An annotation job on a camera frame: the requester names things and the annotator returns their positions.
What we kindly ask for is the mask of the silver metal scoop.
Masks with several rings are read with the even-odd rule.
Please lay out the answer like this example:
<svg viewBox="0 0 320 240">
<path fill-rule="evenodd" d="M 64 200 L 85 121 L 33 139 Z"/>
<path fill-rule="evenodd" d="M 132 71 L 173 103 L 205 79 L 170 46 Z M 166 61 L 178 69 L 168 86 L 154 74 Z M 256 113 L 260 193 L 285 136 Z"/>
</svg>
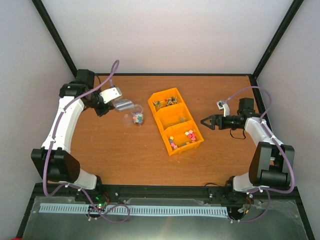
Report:
<svg viewBox="0 0 320 240">
<path fill-rule="evenodd" d="M 118 112 L 123 112 L 134 108 L 135 104 L 129 99 L 117 99 L 113 103 Z"/>
</svg>

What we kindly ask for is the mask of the yellow three-compartment bin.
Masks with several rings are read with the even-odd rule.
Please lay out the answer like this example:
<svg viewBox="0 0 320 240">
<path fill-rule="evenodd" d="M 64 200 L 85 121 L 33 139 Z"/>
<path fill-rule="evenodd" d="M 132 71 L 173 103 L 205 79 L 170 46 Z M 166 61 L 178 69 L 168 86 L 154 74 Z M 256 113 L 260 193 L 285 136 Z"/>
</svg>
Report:
<svg viewBox="0 0 320 240">
<path fill-rule="evenodd" d="M 170 97 L 178 97 L 179 103 L 159 109 L 152 103 L 152 101 L 162 101 Z M 176 87 L 153 93 L 147 102 L 169 156 L 197 149 L 204 141 L 195 120 Z M 169 136 L 175 136 L 190 129 L 195 132 L 196 142 L 173 150 L 169 143 Z"/>
</svg>

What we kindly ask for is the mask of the clear plastic cup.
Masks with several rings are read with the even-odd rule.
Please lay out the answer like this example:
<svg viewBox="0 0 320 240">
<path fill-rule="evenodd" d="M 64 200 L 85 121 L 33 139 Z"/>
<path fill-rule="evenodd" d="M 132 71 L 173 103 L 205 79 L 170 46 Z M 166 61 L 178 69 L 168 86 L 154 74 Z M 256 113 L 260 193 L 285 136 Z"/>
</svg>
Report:
<svg viewBox="0 0 320 240">
<path fill-rule="evenodd" d="M 135 104 L 130 112 L 132 115 L 132 122 L 141 127 L 144 123 L 143 107 L 140 104 Z"/>
</svg>

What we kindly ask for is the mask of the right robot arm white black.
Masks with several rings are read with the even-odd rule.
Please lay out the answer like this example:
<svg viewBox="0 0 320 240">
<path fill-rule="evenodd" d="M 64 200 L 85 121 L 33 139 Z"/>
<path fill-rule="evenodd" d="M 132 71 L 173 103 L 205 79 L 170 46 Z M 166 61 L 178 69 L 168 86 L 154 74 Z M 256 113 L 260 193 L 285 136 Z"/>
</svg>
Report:
<svg viewBox="0 0 320 240">
<path fill-rule="evenodd" d="M 254 99 L 241 98 L 236 115 L 230 114 L 224 101 L 218 101 L 217 106 L 223 113 L 210 115 L 202 119 L 201 124 L 211 130 L 241 129 L 250 135 L 256 146 L 248 172 L 230 177 L 225 183 L 226 193 L 249 195 L 265 190 L 290 193 L 295 187 L 292 167 L 295 150 L 272 133 L 266 120 L 255 111 Z"/>
</svg>

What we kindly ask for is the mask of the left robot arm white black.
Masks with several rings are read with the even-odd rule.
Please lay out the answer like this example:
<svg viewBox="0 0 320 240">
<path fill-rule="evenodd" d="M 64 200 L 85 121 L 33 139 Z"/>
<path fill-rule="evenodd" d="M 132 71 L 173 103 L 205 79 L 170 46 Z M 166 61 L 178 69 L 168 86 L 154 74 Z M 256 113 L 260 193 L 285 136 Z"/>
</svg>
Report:
<svg viewBox="0 0 320 240">
<path fill-rule="evenodd" d="M 50 132 L 40 148 L 34 148 L 31 159 L 42 177 L 44 195 L 53 196 L 47 189 L 48 182 L 59 183 L 60 187 L 74 186 L 86 190 L 92 201 L 103 198 L 104 188 L 98 185 L 97 175 L 83 170 L 78 160 L 71 155 L 71 142 L 81 113 L 94 109 L 101 117 L 113 110 L 113 101 L 122 96 L 114 85 L 102 90 L 106 81 L 94 86 L 95 73 L 88 69 L 77 71 L 74 81 L 64 84 L 59 90 L 58 110 Z"/>
</svg>

